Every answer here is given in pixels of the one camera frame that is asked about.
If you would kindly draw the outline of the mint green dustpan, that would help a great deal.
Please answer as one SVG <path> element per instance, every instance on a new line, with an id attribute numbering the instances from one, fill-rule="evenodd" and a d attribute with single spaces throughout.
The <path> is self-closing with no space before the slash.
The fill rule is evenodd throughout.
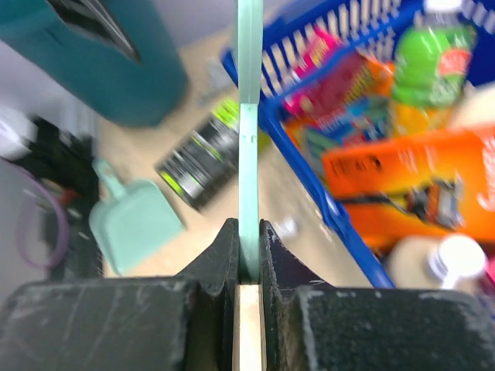
<path id="1" fill-rule="evenodd" d="M 90 230 L 113 273 L 127 274 L 177 237 L 184 225 L 153 181 L 123 183 L 101 158 L 94 160 L 93 170 L 106 196 L 90 211 Z"/>

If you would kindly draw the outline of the mint green hand brush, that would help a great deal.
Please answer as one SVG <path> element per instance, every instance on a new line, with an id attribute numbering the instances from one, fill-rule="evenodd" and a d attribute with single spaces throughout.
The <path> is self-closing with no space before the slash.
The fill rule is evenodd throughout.
<path id="1" fill-rule="evenodd" d="M 239 116 L 239 237 L 241 281 L 260 280 L 258 202 L 258 105 L 264 2 L 237 2 L 235 62 L 238 74 Z"/>

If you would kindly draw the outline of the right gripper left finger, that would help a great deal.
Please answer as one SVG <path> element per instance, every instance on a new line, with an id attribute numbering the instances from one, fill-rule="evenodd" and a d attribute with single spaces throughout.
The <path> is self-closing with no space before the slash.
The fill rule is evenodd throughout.
<path id="1" fill-rule="evenodd" d="M 1 368 L 230 370 L 238 254 L 228 219 L 172 277 L 23 285 L 1 310 Z"/>

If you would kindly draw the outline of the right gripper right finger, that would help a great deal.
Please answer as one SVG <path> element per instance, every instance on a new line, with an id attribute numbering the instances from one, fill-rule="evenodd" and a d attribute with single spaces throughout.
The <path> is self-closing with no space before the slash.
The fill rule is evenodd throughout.
<path id="1" fill-rule="evenodd" d="M 494 323 L 458 291 L 337 288 L 260 224 L 269 370 L 492 370 Z"/>

